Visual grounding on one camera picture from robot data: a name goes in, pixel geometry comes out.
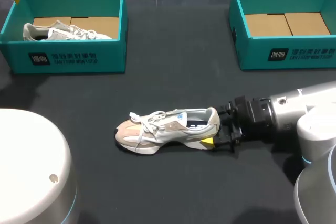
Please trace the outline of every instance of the black mat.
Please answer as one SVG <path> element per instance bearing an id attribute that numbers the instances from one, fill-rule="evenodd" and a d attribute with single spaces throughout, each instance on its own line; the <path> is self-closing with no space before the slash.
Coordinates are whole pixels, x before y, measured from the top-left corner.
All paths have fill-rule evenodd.
<path id="1" fill-rule="evenodd" d="M 137 156 L 114 144 L 129 112 L 206 108 L 336 79 L 335 70 L 241 71 L 227 7 L 130 9 L 125 74 L 11 76 L 3 60 L 1 68 L 0 106 L 39 113 L 66 137 L 80 223 L 299 223 L 300 158 L 287 147 L 254 141 L 231 154 L 170 145 Z"/>

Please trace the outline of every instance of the cardboard box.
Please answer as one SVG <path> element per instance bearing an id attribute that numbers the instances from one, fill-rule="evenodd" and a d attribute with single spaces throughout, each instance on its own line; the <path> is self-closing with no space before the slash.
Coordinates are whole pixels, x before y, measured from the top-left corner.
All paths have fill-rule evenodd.
<path id="1" fill-rule="evenodd" d="M 76 17 L 85 17 L 82 26 Z M 57 19 L 113 39 L 23 41 L 25 23 Z M 20 0 L 0 33 L 0 50 L 14 73 L 124 72 L 127 30 L 125 0 Z"/>
<path id="2" fill-rule="evenodd" d="M 231 0 L 240 68 L 336 67 L 336 0 Z"/>

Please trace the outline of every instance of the white sneaker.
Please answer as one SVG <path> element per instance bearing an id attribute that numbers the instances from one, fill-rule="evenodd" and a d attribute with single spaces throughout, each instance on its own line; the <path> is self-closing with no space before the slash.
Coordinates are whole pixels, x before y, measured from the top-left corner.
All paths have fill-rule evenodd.
<path id="1" fill-rule="evenodd" d="M 215 136 L 220 126 L 214 108 L 157 111 L 146 116 L 131 112 L 130 117 L 116 128 L 115 139 L 122 147 L 140 154 L 154 154 L 170 141 L 189 148 L 209 149 L 200 141 Z"/>
<path id="2" fill-rule="evenodd" d="M 112 39 L 104 34 L 97 34 L 94 30 L 84 30 L 75 25 L 66 25 L 57 20 L 51 26 L 34 26 L 26 23 L 23 26 L 23 39 L 37 40 L 73 40 L 73 39 Z"/>

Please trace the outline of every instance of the shoe tongue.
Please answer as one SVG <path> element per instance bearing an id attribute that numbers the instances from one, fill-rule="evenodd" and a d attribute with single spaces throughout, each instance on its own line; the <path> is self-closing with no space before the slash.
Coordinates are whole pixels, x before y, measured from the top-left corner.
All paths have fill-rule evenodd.
<path id="1" fill-rule="evenodd" d="M 71 36 L 71 33 L 64 31 L 64 30 L 57 29 L 57 28 L 51 28 L 49 29 L 49 32 L 48 32 L 48 38 L 50 39 L 53 35 L 55 35 L 54 38 L 56 39 L 57 35 Z"/>
<path id="2" fill-rule="evenodd" d="M 51 26 L 51 29 L 49 29 L 49 32 L 48 32 L 48 38 L 50 38 L 54 31 L 57 31 L 59 32 L 60 34 L 69 34 L 71 29 L 70 29 L 70 26 L 62 23 L 61 21 L 57 20 L 55 21 L 55 23 L 52 24 Z"/>
<path id="3" fill-rule="evenodd" d="M 160 120 L 160 124 L 164 125 L 174 121 L 177 121 L 180 125 L 187 127 L 187 112 L 167 116 L 165 119 Z"/>

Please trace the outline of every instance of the shoe insole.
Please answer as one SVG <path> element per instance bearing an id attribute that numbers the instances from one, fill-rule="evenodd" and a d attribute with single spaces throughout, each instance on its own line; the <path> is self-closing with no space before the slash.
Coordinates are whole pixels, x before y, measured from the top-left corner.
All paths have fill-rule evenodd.
<path id="1" fill-rule="evenodd" d="M 45 40 L 48 39 L 48 35 L 39 35 L 34 38 L 35 40 Z"/>
<path id="2" fill-rule="evenodd" d="M 188 120 L 187 121 L 187 128 L 191 128 L 194 130 L 199 130 L 204 128 L 208 122 L 205 121 L 197 121 L 197 120 Z"/>

